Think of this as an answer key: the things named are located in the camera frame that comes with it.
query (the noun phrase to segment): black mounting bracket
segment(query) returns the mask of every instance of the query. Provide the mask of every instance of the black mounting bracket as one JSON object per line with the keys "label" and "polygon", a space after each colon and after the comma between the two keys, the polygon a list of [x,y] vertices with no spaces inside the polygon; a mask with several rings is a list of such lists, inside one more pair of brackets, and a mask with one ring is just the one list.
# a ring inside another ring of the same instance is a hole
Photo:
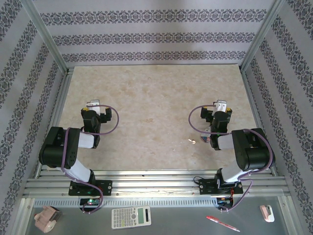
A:
{"label": "black mounting bracket", "polygon": [[[103,196],[111,196],[112,180],[96,180],[96,187],[102,190]],[[71,181],[68,190],[69,196],[100,196],[100,192],[93,187]]]}
{"label": "black mounting bracket", "polygon": [[234,194],[243,194],[243,186],[241,182],[237,182],[229,188],[218,188],[218,184],[216,179],[199,179],[199,190],[200,195],[208,195],[208,194],[231,194],[231,189],[234,190]]}

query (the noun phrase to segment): calculator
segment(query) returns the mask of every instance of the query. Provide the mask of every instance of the calculator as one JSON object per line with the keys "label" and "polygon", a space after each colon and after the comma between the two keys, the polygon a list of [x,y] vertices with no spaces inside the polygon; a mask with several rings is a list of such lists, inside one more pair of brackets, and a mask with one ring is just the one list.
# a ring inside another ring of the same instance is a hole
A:
{"label": "calculator", "polygon": [[149,206],[112,210],[112,229],[126,229],[151,225]]}

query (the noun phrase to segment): patterned wallpaper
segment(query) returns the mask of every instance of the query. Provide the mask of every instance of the patterned wallpaper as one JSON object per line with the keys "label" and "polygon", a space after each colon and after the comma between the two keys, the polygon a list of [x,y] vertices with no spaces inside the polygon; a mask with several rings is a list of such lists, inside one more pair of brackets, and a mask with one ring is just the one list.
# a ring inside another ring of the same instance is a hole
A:
{"label": "patterned wallpaper", "polygon": [[241,63],[273,0],[36,0],[69,67]]}
{"label": "patterned wallpaper", "polygon": [[246,71],[305,234],[313,234],[312,17],[313,1],[286,1]]}
{"label": "patterned wallpaper", "polygon": [[0,0],[0,235],[9,234],[63,78],[18,0]]}

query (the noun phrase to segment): purple cable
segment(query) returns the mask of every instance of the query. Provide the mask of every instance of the purple cable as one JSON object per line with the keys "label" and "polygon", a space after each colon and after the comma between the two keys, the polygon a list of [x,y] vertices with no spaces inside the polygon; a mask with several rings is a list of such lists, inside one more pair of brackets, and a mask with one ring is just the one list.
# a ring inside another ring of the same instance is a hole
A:
{"label": "purple cable", "polygon": [[[198,106],[198,107],[194,108],[194,109],[190,112],[189,118],[188,118],[188,121],[189,121],[190,126],[191,126],[194,130],[196,130],[196,131],[198,131],[198,132],[200,132],[200,133],[204,133],[204,134],[229,135],[230,133],[214,133],[214,132],[200,131],[200,130],[198,130],[197,128],[195,128],[195,127],[191,124],[190,117],[191,117],[191,114],[192,114],[196,109],[202,108],[202,107],[214,107],[214,106],[215,106],[215,105],[210,104],[210,105],[201,105],[201,106]],[[243,180],[242,180],[243,177],[245,177],[245,176],[247,176],[247,175],[251,175],[251,174],[257,173],[257,172],[262,172],[262,171],[268,169],[269,166],[270,166],[270,165],[272,164],[272,162],[273,162],[273,152],[272,152],[272,148],[270,147],[269,142],[268,142],[263,136],[261,136],[259,133],[257,133],[256,131],[253,131],[253,130],[250,130],[250,129],[243,129],[243,131],[249,131],[249,132],[251,132],[251,133],[257,135],[257,136],[265,143],[266,147],[268,148],[268,152],[269,152],[269,161],[268,161],[268,164],[267,164],[265,167],[263,167],[262,169],[256,170],[256,171],[250,171],[250,172],[247,172],[247,173],[241,175],[240,177],[238,177],[238,181],[248,181],[248,180],[250,180],[250,181],[251,181],[251,184],[249,185],[249,187],[247,188],[247,190],[244,192],[244,194],[242,195],[242,197],[238,200],[238,202],[236,202],[236,204],[233,205],[231,208],[228,209],[228,208],[226,208],[226,207],[224,207],[224,206],[220,206],[221,208],[224,209],[224,210],[222,210],[222,211],[227,211],[227,212],[228,212],[228,211],[231,211],[232,209],[234,209],[236,206],[238,206],[238,204],[241,203],[241,201],[243,200],[243,198],[246,196],[246,194],[248,193],[248,191],[251,189],[252,184],[253,184],[253,180],[252,180],[252,179],[243,179]]]}
{"label": "purple cable", "polygon": [[[112,107],[110,107],[110,106],[108,106],[108,105],[103,105],[103,104],[101,104],[101,105],[94,105],[94,106],[92,106],[92,107],[98,107],[98,106],[99,106],[99,107],[108,107],[108,108],[113,109],[113,110],[115,111],[116,115],[117,115],[117,123],[116,123],[115,127],[114,127],[112,130],[110,130],[109,132],[106,132],[106,133],[89,133],[89,132],[84,132],[84,133],[86,133],[86,134],[92,134],[92,135],[107,135],[107,134],[113,132],[113,131],[117,128],[117,125],[118,125],[118,123],[119,123],[119,115],[118,115],[117,110],[116,110],[115,108],[112,108]],[[99,205],[98,205],[95,209],[93,209],[92,211],[88,212],[88,214],[92,214],[92,213],[96,212],[97,210],[99,210],[100,207],[102,206],[102,202],[103,202],[103,193],[102,193],[102,190],[101,190],[100,188],[98,188],[97,186],[92,185],[92,184],[89,184],[89,183],[84,182],[84,181],[81,181],[81,180],[77,180],[77,179],[75,179],[74,177],[71,177],[70,175],[68,175],[68,174],[65,172],[64,164],[65,164],[65,158],[66,158],[66,153],[67,153],[67,139],[68,139],[68,132],[69,132],[69,130],[70,130],[70,128],[68,128],[67,131],[65,132],[65,139],[64,139],[64,148],[63,148],[63,156],[62,156],[61,171],[62,171],[68,178],[70,178],[71,180],[73,180],[73,181],[75,181],[75,182],[78,182],[78,183],[81,183],[81,184],[84,184],[84,185],[87,185],[87,186],[89,186],[89,187],[95,188],[96,190],[98,190],[98,191],[100,192],[100,198],[99,198],[99,199],[100,199],[100,203],[99,203]],[[82,208],[83,213],[85,213],[85,211],[84,211],[85,206],[86,206],[86,204],[84,204],[84,205],[83,205],[83,208]]]}
{"label": "purple cable", "polygon": [[203,133],[203,134],[210,134],[210,135],[229,135],[230,133],[218,133],[218,132],[206,132],[206,131],[201,131],[201,130],[198,130],[196,127],[194,127],[194,126],[191,124],[190,117],[191,117],[192,113],[193,113],[195,110],[197,110],[197,109],[199,109],[199,108],[203,108],[203,107],[215,107],[215,105],[214,105],[214,104],[206,104],[206,105],[200,105],[200,106],[194,108],[194,109],[190,112],[189,117],[188,117],[189,125],[190,125],[195,131],[198,131],[198,132]]}

